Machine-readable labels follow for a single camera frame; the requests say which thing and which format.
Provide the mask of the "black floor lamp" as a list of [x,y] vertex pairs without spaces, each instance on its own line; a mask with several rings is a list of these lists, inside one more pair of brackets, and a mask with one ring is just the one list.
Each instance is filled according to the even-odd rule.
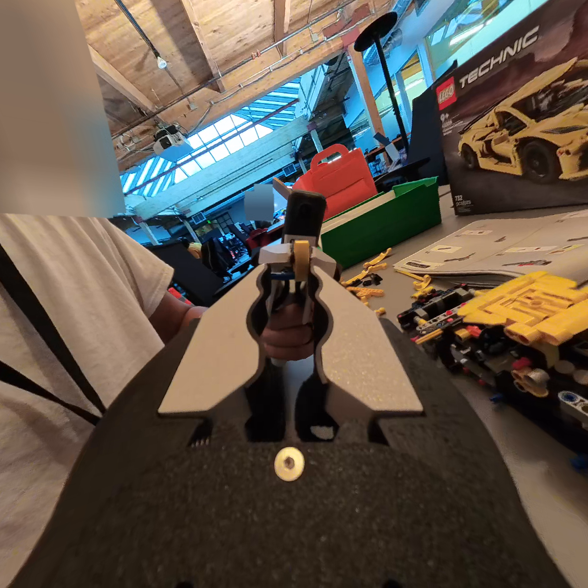
[[354,43],[354,50],[359,53],[364,53],[365,50],[371,46],[375,46],[379,56],[380,66],[383,71],[383,75],[386,82],[386,87],[389,92],[389,96],[392,102],[394,116],[396,118],[401,141],[405,148],[406,154],[409,152],[409,140],[403,122],[398,101],[394,94],[393,82],[390,76],[390,71],[387,65],[386,56],[383,50],[382,38],[392,32],[394,26],[398,21],[398,15],[395,12],[387,12],[375,21],[373,21],[360,35],[357,37]]

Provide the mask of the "grey desk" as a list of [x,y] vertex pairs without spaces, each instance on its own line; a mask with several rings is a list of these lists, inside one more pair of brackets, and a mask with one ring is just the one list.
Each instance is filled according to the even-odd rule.
[[[389,267],[381,274],[385,291],[385,317],[393,320],[410,306],[412,281],[398,274],[390,265],[425,246],[457,231],[478,217],[456,217],[448,185],[439,187],[442,223],[393,249]],[[296,394],[305,378],[312,373],[310,358],[285,364],[285,394],[288,434],[294,434],[293,409]],[[551,558],[572,587],[587,587],[587,477],[573,471],[572,456],[554,438],[541,430],[510,406],[494,406],[491,392],[471,378],[452,375],[441,364],[429,366],[428,374],[438,383],[442,376],[449,379],[476,412],[497,445],[516,483],[522,504],[533,527]]]

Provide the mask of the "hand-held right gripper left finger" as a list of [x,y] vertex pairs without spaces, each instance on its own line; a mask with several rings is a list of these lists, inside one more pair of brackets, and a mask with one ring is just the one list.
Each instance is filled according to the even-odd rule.
[[282,440],[283,391],[270,386],[261,342],[272,291],[257,266],[201,316],[158,408],[161,417],[200,417],[245,427],[248,440]]

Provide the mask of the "person's left forearm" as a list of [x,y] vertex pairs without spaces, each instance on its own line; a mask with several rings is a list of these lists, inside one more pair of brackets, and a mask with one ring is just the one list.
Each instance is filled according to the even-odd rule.
[[166,291],[157,308],[149,317],[149,322],[161,341],[167,344],[190,322],[200,319],[207,310],[208,308],[205,306],[186,303]]

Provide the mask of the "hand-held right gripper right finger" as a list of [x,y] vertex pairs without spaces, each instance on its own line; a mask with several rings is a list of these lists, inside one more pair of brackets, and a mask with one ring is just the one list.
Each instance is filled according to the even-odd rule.
[[349,423],[423,415],[423,404],[382,321],[318,265],[312,302],[313,372],[296,399],[300,440],[330,440]]

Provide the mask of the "yellow rounded beam piece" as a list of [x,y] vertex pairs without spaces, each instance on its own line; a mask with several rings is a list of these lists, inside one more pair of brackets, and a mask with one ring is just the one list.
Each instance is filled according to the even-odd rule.
[[311,265],[312,246],[308,240],[295,240],[292,245],[295,282],[306,282]]

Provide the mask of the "black office chair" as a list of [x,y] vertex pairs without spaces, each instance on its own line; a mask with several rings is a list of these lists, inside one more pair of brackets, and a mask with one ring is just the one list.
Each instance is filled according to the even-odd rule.
[[218,301],[254,266],[250,255],[234,259],[216,238],[202,244],[199,258],[180,242],[148,246],[148,250],[173,268],[173,287],[199,306],[211,306]]

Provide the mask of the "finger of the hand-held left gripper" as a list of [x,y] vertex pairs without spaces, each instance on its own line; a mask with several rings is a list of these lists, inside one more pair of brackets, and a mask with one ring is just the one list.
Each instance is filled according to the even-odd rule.
[[293,265],[293,244],[273,243],[260,248],[258,265],[277,265],[292,267]]
[[324,253],[321,249],[311,249],[311,268],[320,268],[328,276],[335,278],[337,274],[337,263],[334,259]]

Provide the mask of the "open instruction booklet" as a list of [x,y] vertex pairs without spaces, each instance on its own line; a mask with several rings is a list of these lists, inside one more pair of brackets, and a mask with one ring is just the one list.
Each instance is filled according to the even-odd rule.
[[478,220],[409,255],[394,268],[481,288],[538,271],[582,286],[587,283],[587,210]]

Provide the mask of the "ceiling mounted device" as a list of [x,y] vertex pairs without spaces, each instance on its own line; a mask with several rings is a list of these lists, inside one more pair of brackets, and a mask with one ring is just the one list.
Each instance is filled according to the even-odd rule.
[[182,127],[176,123],[159,129],[153,136],[154,154],[171,162],[178,162],[189,156],[193,149],[182,131]]

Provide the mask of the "yellow black brick car model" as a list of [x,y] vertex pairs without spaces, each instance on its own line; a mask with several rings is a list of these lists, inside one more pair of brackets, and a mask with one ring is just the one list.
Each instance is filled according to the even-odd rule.
[[401,330],[575,452],[572,467],[587,474],[587,286],[541,270],[489,290],[427,286],[413,297]]

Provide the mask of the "dark toy car box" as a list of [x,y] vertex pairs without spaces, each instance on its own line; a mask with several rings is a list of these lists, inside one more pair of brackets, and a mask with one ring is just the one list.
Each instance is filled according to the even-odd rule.
[[545,1],[436,87],[457,215],[587,204],[587,1]]

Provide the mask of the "pile of yellow brick pieces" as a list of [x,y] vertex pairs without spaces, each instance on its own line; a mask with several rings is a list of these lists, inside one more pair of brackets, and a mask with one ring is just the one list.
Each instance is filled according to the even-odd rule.
[[403,261],[396,259],[394,250],[389,247],[370,256],[353,270],[347,270],[341,283],[351,295],[377,315],[396,319],[435,289],[429,285],[428,288],[416,292],[413,279],[395,272],[394,268],[415,275],[430,276],[438,267],[438,263],[426,261],[423,255],[411,256]]

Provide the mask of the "black partition panel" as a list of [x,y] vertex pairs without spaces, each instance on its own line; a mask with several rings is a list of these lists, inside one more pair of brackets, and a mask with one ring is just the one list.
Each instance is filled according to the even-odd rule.
[[412,170],[410,180],[437,177],[440,186],[449,184],[445,156],[443,154],[443,135],[436,90],[458,66],[454,60],[449,69],[413,100],[412,127],[407,166]]

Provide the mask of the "green plastic bin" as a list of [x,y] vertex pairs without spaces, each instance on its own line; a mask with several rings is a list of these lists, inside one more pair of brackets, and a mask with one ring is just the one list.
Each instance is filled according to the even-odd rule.
[[393,200],[321,231],[321,250],[347,269],[441,223],[437,177],[393,189]]

